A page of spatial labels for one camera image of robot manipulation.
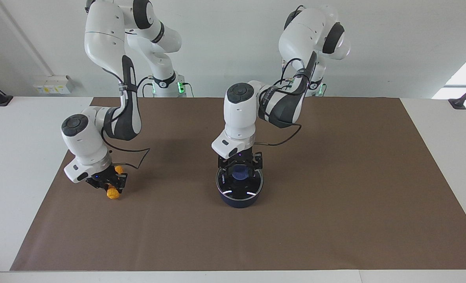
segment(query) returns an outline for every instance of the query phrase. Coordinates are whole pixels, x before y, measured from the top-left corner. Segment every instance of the green light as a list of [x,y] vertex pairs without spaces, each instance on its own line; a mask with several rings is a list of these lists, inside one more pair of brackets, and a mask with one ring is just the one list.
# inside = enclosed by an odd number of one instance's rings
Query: green light
[[179,86],[179,93],[186,92],[186,88],[184,87],[184,85],[182,85],[181,82],[177,82],[177,85]]

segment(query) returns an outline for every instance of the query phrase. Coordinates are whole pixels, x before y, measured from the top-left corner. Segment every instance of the robotic arm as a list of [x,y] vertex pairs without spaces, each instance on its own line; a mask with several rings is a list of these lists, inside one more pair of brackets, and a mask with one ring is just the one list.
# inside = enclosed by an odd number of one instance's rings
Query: robotic arm
[[[96,188],[121,193],[127,174],[112,163],[103,133],[118,140],[132,140],[142,127],[134,66],[125,55],[125,29],[136,33],[128,38],[139,43],[148,57],[164,57],[163,52],[178,51],[181,37],[158,20],[148,0],[87,0],[86,11],[85,51],[94,63],[117,78],[121,107],[90,106],[65,119],[62,137],[75,159],[64,171],[74,183],[86,179]],[[164,74],[169,74],[170,69],[175,73],[168,57],[151,68],[155,81],[161,75],[169,82]]]
[[250,81],[231,86],[224,99],[226,125],[212,143],[219,155],[217,186],[221,197],[237,208],[252,204],[263,185],[262,155],[252,152],[256,117],[279,128],[300,127],[296,121],[305,94],[321,84],[325,57],[344,59],[350,43],[333,8],[298,8],[287,18],[278,49],[287,64],[296,69],[294,83],[287,90],[276,86],[283,78],[274,85]]

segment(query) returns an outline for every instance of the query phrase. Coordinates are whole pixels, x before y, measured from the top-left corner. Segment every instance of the table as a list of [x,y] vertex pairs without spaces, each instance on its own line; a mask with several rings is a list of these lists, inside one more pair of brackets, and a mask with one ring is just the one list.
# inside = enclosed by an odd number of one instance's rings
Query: table
[[[7,272],[67,152],[59,125],[91,99],[16,97],[0,108],[0,149],[4,149],[0,150],[0,176],[5,173],[0,177],[0,281],[466,281],[466,270]],[[466,112],[454,110],[446,101],[402,102],[466,213]]]

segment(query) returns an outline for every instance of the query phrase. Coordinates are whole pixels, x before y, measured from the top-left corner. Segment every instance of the wall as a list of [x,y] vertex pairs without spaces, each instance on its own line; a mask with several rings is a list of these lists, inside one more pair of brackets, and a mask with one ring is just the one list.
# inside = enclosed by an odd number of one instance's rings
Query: wall
[[[53,72],[71,76],[78,86],[73,95],[118,95],[116,81],[84,53],[83,0],[0,1]],[[231,84],[251,79],[274,82],[280,75],[278,38],[289,11],[299,4],[318,5],[310,0],[152,2],[161,21],[182,35],[182,49],[170,57],[197,96],[222,96]],[[328,63],[326,95],[429,98],[466,61],[466,0],[326,2],[338,9],[352,42],[349,57]],[[24,60],[23,49],[7,53],[17,46],[12,41],[0,36],[0,52],[20,82],[40,75]],[[127,54],[138,78],[151,73],[143,58],[131,50]],[[11,87],[1,75],[0,81]],[[34,95],[24,89],[19,94]]]

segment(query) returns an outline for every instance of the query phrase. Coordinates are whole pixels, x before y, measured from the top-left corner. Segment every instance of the brown table surface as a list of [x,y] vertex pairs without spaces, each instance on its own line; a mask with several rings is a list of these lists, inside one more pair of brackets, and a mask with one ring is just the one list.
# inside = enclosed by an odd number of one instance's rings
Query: brown table surface
[[[245,209],[215,186],[222,103],[140,99],[141,134],[112,143],[152,150],[118,200],[71,183],[68,153],[11,270],[466,269],[466,215],[400,100],[306,99],[294,139],[254,147],[265,184]],[[256,125],[260,142],[294,131]]]

